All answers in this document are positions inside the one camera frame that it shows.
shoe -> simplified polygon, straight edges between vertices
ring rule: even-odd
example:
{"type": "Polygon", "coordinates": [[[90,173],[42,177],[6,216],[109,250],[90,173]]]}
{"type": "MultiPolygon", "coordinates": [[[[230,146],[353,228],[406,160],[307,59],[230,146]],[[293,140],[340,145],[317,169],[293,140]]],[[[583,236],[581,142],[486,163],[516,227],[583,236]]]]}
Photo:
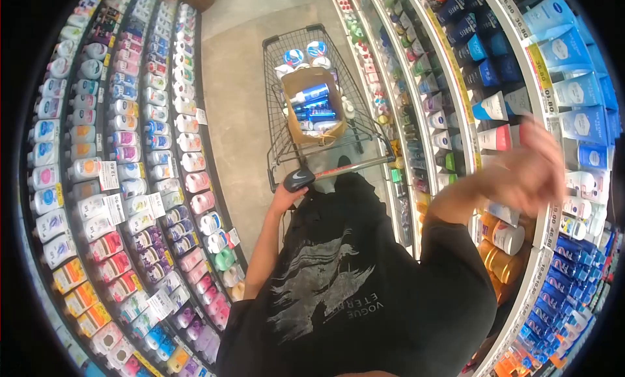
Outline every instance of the shoe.
{"type": "Polygon", "coordinates": [[[351,160],[349,160],[347,156],[341,155],[341,157],[339,157],[339,163],[336,166],[345,167],[346,165],[350,165],[350,164],[351,164],[351,160]]]}

brown paper bag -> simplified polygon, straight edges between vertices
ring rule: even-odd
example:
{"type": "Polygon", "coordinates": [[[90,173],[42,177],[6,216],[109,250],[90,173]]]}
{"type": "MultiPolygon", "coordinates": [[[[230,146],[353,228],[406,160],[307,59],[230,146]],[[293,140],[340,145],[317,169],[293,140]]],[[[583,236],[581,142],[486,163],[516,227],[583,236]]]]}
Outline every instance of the brown paper bag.
{"type": "Polygon", "coordinates": [[[282,77],[282,87],[285,93],[286,107],[289,109],[289,115],[287,116],[289,130],[291,131],[293,142],[295,144],[318,143],[323,141],[324,144],[329,145],[345,133],[347,124],[345,122],[345,114],[343,113],[342,102],[340,100],[340,92],[336,89],[334,76],[332,76],[330,71],[322,67],[311,67],[296,70],[295,72],[286,74],[282,77]],[[302,133],[299,127],[298,118],[295,116],[293,106],[291,105],[291,97],[294,97],[296,93],[306,90],[307,88],[324,83],[327,84],[329,89],[328,100],[336,112],[338,123],[334,126],[334,128],[327,131],[324,134],[324,137],[307,136],[302,133]]]}

store aisle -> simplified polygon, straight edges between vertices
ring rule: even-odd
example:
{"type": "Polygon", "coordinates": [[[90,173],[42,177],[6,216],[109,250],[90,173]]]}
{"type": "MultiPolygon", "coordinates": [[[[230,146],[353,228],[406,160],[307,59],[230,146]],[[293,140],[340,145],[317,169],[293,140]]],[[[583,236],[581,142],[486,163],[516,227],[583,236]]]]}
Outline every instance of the store aisle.
{"type": "MultiPolygon", "coordinates": [[[[267,172],[270,133],[262,41],[314,23],[323,23],[361,86],[332,0],[216,0],[202,14],[202,81],[213,155],[248,260],[273,198],[267,172]]],[[[377,144],[366,144],[365,156],[374,157],[371,153],[377,144]]],[[[309,158],[310,167],[313,171],[334,168],[341,154],[359,160],[349,146],[309,158]]],[[[279,167],[276,180],[297,167],[296,162],[290,163],[279,167]]],[[[386,200],[381,168],[361,173],[386,200]]],[[[332,180],[324,181],[317,188],[327,192],[332,184],[332,180]]]]}

person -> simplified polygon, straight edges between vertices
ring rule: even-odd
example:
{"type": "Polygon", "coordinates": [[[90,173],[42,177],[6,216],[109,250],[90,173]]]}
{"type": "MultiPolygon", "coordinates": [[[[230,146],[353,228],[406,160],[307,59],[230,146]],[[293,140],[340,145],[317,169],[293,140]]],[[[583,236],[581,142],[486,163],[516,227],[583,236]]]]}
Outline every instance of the person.
{"type": "Polygon", "coordinates": [[[522,124],[521,139],[522,148],[435,196],[420,262],[395,242],[384,204],[360,175],[337,177],[331,194],[278,187],[244,300],[232,304],[217,375],[457,376],[497,309],[467,231],[474,209],[493,200],[536,215],[563,196],[558,144],[534,123],[522,124]],[[278,254],[281,216],[307,191],[278,254]]]}

blurred hand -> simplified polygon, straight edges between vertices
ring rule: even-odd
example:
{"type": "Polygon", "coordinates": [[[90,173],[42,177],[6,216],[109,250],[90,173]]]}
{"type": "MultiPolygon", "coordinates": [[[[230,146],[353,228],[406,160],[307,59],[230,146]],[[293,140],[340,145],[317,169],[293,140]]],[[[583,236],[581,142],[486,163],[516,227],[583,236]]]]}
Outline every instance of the blurred hand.
{"type": "Polygon", "coordinates": [[[270,211],[273,211],[278,215],[282,215],[291,207],[291,205],[293,205],[295,201],[306,194],[307,191],[308,187],[304,187],[294,193],[289,193],[286,191],[285,185],[280,183],[276,189],[276,193],[274,194],[274,199],[271,201],[270,211]]]}
{"type": "Polygon", "coordinates": [[[564,196],[562,150],[551,134],[532,121],[521,124],[521,144],[497,156],[477,173],[481,194],[491,201],[535,217],[564,196]]]}

